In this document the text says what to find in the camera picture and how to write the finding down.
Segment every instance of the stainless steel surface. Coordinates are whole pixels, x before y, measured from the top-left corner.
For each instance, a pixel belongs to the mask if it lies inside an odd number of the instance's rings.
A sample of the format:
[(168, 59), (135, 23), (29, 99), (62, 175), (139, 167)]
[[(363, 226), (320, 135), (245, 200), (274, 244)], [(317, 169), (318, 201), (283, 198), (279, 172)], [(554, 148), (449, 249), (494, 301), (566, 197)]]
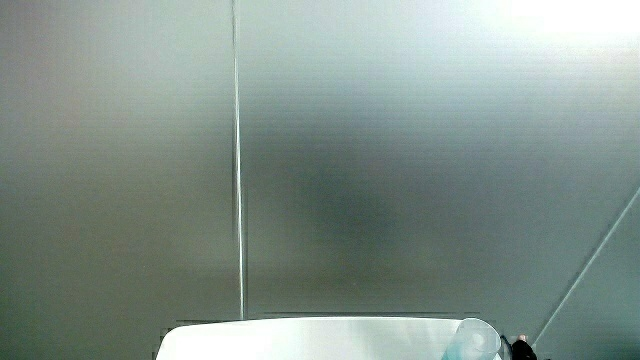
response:
[(501, 6), (239, 4), (252, 318), (540, 332), (640, 185), (638, 39)]
[(640, 202), (536, 340), (538, 359), (636, 359), (640, 355)]
[(145, 358), (240, 309), (551, 318), (541, 354), (638, 357), (637, 205), (607, 235), (640, 186), (637, 33), (233, 5), (0, 4), (1, 354)]
[(602, 242), (598, 245), (596, 250), (589, 257), (589, 260), (584, 264), (584, 267), (582, 269), (580, 269), (580, 272), (578, 273), (578, 276), (573, 281), (573, 283), (571, 284), (571, 287), (569, 288), (567, 293), (562, 298), (562, 301), (560, 301), (558, 306), (553, 310), (553, 313), (551, 314), (549, 319), (544, 323), (544, 326), (542, 327), (542, 330), (540, 330), (540, 333), (537, 334), (537, 337), (533, 341), (533, 344), (535, 344), (537, 342), (537, 339), (543, 337), (545, 331), (547, 330), (547, 328), (551, 324), (553, 324), (553, 321), (555, 320), (556, 316), (558, 316), (558, 314), (562, 311), (562, 309), (563, 309), (564, 305), (567, 303), (567, 301), (569, 301), (569, 299), (571, 299), (571, 297), (573, 295), (573, 292), (578, 288), (578, 286), (580, 286), (581, 281), (587, 275), (587, 273), (591, 269), (591, 266), (598, 260), (598, 257), (602, 253), (602, 250), (607, 246), (609, 241), (612, 239), (613, 235), (618, 230), (618, 226), (620, 226), (620, 224), (622, 223), (623, 220), (629, 221), (628, 217), (627, 217), (627, 214), (629, 213), (629, 210), (636, 204), (636, 202), (638, 201), (638, 197), (639, 196), (640, 196), (640, 188), (638, 188), (638, 190), (636, 190), (635, 194), (633, 194), (633, 196), (631, 197), (631, 199), (629, 200), (627, 205), (624, 207), (624, 209), (620, 213), (620, 215), (616, 218), (616, 221), (611, 226), (611, 229), (609, 229), (607, 231), (607, 234), (602, 238)]
[(497, 360), (497, 344), (495, 330), (477, 319), (268, 319), (174, 329), (158, 360)]
[(237, 319), (227, 1), (0, 4), (0, 358)]

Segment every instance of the black object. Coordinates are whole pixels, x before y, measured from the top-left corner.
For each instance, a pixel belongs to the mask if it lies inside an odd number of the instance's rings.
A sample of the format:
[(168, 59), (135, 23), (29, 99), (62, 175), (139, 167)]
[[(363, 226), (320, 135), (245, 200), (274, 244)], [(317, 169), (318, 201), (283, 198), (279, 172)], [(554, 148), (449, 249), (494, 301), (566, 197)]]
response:
[(518, 340), (511, 344), (511, 359), (512, 360), (538, 360), (538, 357), (533, 352), (533, 349), (529, 344), (522, 340)]
[(504, 335), (500, 335), (500, 339), (502, 340), (502, 349), (506, 347), (509, 350), (509, 359), (513, 356), (513, 350), (511, 350), (511, 343), (507, 340), (507, 337)]

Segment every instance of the vertical line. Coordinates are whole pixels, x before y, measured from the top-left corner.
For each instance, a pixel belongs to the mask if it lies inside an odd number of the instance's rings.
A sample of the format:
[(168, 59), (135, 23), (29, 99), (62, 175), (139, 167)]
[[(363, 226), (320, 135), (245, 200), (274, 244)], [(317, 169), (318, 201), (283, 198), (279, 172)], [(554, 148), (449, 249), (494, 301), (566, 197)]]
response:
[(635, 194), (631, 197), (631, 200), (629, 200), (629, 202), (627, 203), (627, 206), (625, 206), (624, 210), (622, 210), (622, 212), (620, 213), (620, 215), (618, 215), (618, 218), (616, 219), (616, 221), (613, 223), (613, 225), (611, 226), (611, 228), (609, 229), (609, 231), (607, 231), (607, 235), (605, 235), (605, 237), (602, 239), (602, 241), (600, 242), (600, 245), (598, 246), (598, 248), (596, 249), (596, 251), (593, 253), (593, 255), (591, 255), (591, 257), (589, 258), (589, 261), (587, 261), (587, 263), (584, 265), (584, 267), (582, 268), (582, 270), (580, 271), (580, 274), (578, 275), (578, 277), (576, 278), (576, 280), (573, 282), (573, 284), (571, 285), (571, 287), (569, 288), (569, 291), (567, 291), (567, 293), (564, 295), (564, 297), (562, 298), (562, 301), (560, 301), (560, 304), (558, 304), (558, 306), (556, 307), (556, 309), (553, 311), (553, 313), (551, 314), (551, 317), (549, 317), (549, 319), (547, 320), (547, 322), (544, 324), (544, 326), (542, 327), (542, 330), (540, 330), (540, 333), (538, 334), (538, 336), (536, 337), (536, 339), (533, 341), (533, 345), (536, 344), (536, 342), (538, 340), (540, 340), (540, 338), (542, 337), (542, 335), (544, 335), (545, 331), (547, 331), (547, 328), (549, 327), (549, 325), (553, 322), (553, 320), (556, 318), (556, 316), (558, 315), (558, 313), (560, 312), (560, 310), (562, 309), (562, 307), (565, 305), (565, 303), (567, 302), (567, 300), (569, 299), (569, 297), (571, 296), (571, 294), (573, 293), (573, 291), (578, 287), (578, 284), (580, 284), (580, 282), (582, 281), (582, 279), (584, 278), (584, 275), (587, 273), (587, 271), (589, 270), (589, 268), (591, 267), (591, 265), (593, 264), (593, 262), (596, 260), (596, 258), (600, 255), (600, 253), (602, 252), (602, 249), (604, 248), (604, 246), (609, 242), (609, 240), (611, 239), (611, 236), (615, 233), (615, 231), (618, 229), (618, 226), (620, 225), (620, 223), (622, 222), (622, 219), (627, 215), (627, 212), (629, 211), (629, 209), (631, 209), (631, 206), (633, 205), (633, 203), (636, 201), (636, 199), (638, 198), (638, 196), (640, 195), (640, 187), (638, 187), (638, 189), (636, 190)]
[(235, 235), (238, 241), (238, 280), (240, 289), (240, 320), (247, 319), (247, 243), (244, 234), (244, 209), (242, 168), (240, 162), (240, 100), (238, 76), (238, 17), (237, 0), (231, 0), (231, 23), (233, 33), (233, 74), (234, 74), (234, 126), (233, 126), (233, 184)]

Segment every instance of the metal panel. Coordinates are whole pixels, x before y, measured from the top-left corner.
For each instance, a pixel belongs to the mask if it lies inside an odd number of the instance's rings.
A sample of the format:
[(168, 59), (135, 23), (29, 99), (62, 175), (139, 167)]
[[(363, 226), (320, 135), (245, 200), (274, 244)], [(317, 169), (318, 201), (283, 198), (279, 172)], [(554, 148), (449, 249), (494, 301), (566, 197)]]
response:
[(640, 181), (638, 43), (500, 6), (240, 3), (252, 317), (539, 331)]
[(620, 222), (547, 330), (542, 359), (640, 356), (640, 201)]
[(230, 19), (0, 5), (3, 356), (148, 359), (180, 320), (237, 318)]

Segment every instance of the gray wall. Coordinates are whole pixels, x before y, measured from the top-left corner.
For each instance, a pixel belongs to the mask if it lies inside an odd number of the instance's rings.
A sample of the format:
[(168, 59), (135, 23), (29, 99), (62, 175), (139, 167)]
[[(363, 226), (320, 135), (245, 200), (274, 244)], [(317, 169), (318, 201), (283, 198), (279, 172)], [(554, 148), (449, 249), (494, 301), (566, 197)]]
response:
[[(238, 2), (249, 317), (537, 337), (640, 185), (639, 39), (502, 6)], [(0, 36), (0, 357), (238, 319), (231, 2), (3, 3)], [(540, 354), (640, 355), (638, 223)]]

